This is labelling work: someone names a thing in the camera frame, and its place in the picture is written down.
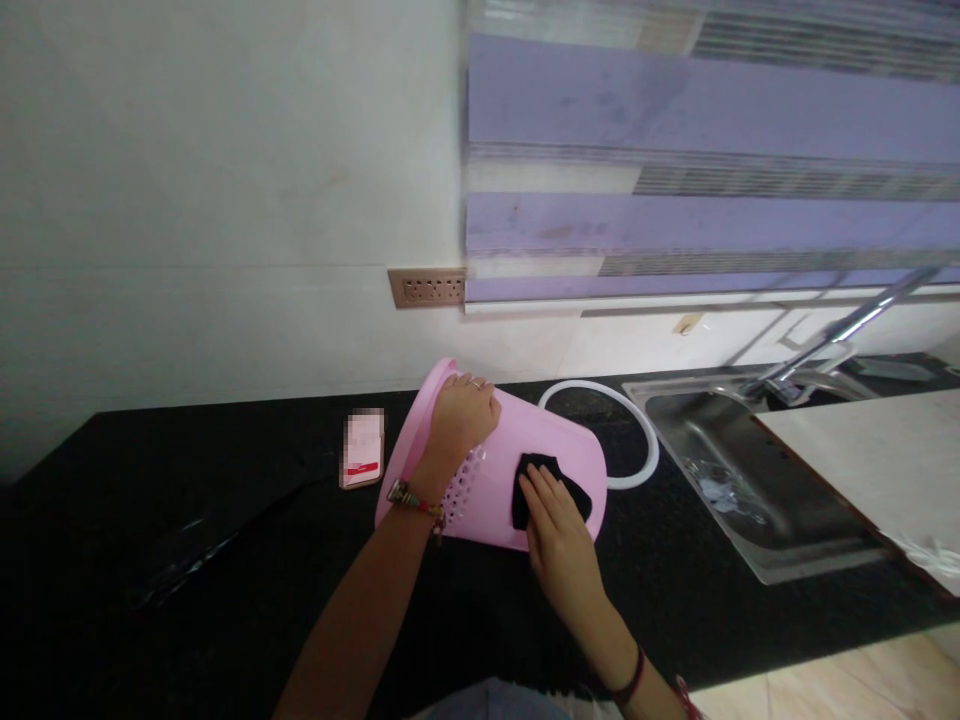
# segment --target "pink plastic bucket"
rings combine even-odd
[[[427,376],[403,423],[387,463],[380,488],[375,524],[390,507],[387,492],[397,478],[409,478],[430,435],[430,418],[440,386],[457,373],[457,363],[444,358]],[[593,501],[587,519],[590,537],[596,539],[607,504],[607,467],[596,436],[580,425],[541,410],[524,400],[495,390],[503,406],[500,424],[483,445],[474,448],[453,477],[443,498],[447,515],[444,535],[528,550],[527,535],[512,523],[513,479],[523,453],[557,458],[560,468]]]

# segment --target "bracelet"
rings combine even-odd
[[[633,670],[633,677],[623,690],[617,690],[613,693],[613,701],[618,707],[623,707],[630,702],[630,698],[637,691],[640,679],[643,677],[643,668],[646,667],[646,656],[643,654],[643,648],[637,645],[637,667]]]
[[[387,501],[394,505],[406,505],[414,510],[429,515],[433,518],[433,534],[437,536],[437,545],[440,544],[440,533],[447,526],[447,516],[442,505],[431,505],[426,500],[421,500],[410,492],[410,483],[403,478],[398,478],[387,493]]]
[[[683,712],[684,715],[687,716],[687,720],[703,720],[703,715],[700,714],[700,711],[697,710],[693,701],[690,700],[690,691],[687,690],[687,684],[679,675],[677,675],[677,688],[679,688],[677,690],[677,698],[680,700],[680,704],[683,705]]]

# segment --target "faucet handle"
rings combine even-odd
[[[803,388],[794,385],[789,380],[770,378],[766,382],[767,389],[780,398],[787,407],[793,407],[802,401]]]

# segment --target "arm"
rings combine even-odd
[[[427,447],[409,478],[411,491],[431,505],[440,502],[467,453],[500,418],[493,385],[471,379],[468,373],[444,383]],[[366,714],[397,641],[432,527],[433,518],[424,513],[390,508],[320,614],[274,720]]]
[[[607,689],[633,679],[640,647],[610,603],[593,540],[563,483],[546,468],[527,467],[520,489],[530,506],[530,562],[547,600],[573,635]],[[684,720],[680,700],[644,660],[640,684],[620,710],[626,720]]]

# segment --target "red label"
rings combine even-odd
[[[365,465],[355,465],[353,467],[347,468],[347,475],[359,475],[360,473],[371,472],[380,467],[380,463],[372,462],[366,463]]]

